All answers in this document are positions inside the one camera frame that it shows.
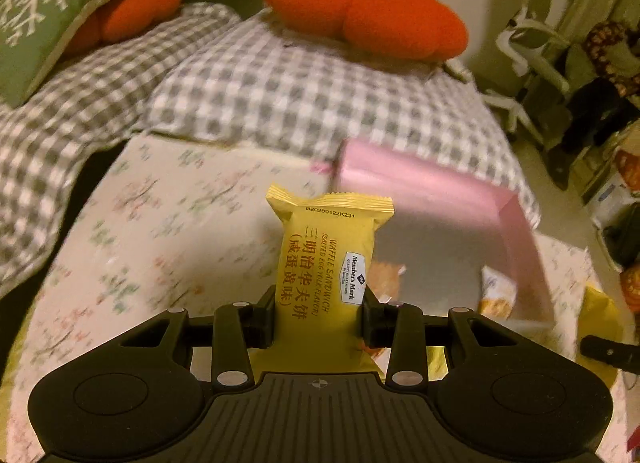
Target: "pink box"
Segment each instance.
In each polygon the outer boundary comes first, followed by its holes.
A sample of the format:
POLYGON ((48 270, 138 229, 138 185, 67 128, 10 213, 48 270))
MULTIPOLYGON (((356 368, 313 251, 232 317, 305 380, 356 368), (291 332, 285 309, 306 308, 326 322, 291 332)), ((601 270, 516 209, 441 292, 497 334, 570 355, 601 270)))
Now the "pink box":
POLYGON ((530 334, 553 325, 538 250, 514 192, 357 139, 344 143, 333 185, 393 198, 396 215, 377 231, 374 259, 406 266, 403 302, 428 315, 477 309, 487 265, 518 286, 509 328, 530 334))

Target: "checkered cushion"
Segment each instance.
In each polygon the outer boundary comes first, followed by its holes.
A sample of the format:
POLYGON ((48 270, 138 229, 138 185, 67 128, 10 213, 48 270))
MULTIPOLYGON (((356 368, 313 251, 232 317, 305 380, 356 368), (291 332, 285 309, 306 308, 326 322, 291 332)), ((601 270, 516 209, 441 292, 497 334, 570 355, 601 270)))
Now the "checkered cushion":
POLYGON ((371 67, 349 53, 262 12, 171 72, 152 95, 146 125, 321 160, 334 159, 344 138, 361 136, 513 189, 538 224, 518 160, 474 85, 426 64, 371 67))
POLYGON ((127 138, 160 80, 239 21, 226 6, 187 5, 53 74, 22 107, 0 104, 0 297, 50 254, 91 153, 127 138))

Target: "yellow snack package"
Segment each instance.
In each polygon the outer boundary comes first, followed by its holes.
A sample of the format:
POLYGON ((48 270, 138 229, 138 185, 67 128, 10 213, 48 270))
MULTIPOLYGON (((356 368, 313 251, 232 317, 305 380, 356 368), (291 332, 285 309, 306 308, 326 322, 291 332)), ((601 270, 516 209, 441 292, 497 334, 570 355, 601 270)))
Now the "yellow snack package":
POLYGON ((358 310, 375 230, 394 213, 390 198, 325 194, 298 198, 272 185, 267 201, 284 225, 272 346, 252 353, 265 371, 376 371, 362 350, 358 310))

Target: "gray and white checkered fabric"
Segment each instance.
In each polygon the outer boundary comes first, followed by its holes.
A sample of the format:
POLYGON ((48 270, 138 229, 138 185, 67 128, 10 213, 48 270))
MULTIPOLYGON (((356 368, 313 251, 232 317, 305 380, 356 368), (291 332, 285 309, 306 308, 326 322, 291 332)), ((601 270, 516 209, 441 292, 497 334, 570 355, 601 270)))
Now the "gray and white checkered fabric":
POLYGON ((226 6, 187 5, 64 67, 22 107, 0 104, 0 297, 50 254, 88 157, 127 138, 164 76, 239 21, 226 6))
POLYGON ((360 136, 513 189, 537 226, 538 203, 475 86, 426 65, 371 68, 348 53, 262 12, 171 72, 149 101, 146 125, 321 160, 360 136))

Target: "floral print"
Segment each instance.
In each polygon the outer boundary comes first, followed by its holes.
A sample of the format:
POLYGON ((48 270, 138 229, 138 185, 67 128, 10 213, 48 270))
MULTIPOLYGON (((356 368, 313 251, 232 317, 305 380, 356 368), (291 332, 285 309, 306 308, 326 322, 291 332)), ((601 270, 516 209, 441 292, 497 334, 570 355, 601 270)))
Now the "floral print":
MULTIPOLYGON (((24 342, 14 344, 17 362, 3 380, 12 385, 10 403, 0 403, 8 410, 0 459, 31 463, 42 455, 27 402, 47 373, 165 308, 197 316, 228 302, 256 302, 275 281, 282 242, 281 223, 264 199, 269 185, 312 197, 326 191, 329 176, 324 167, 266 152, 131 139, 58 253, 24 342)), ((593 267, 587 253, 554 239, 539 236, 538 247, 558 320, 540 341, 573 357, 575 319, 593 267)), ((622 411, 616 403, 598 451, 607 463, 627 461, 623 391, 617 382, 622 411)))

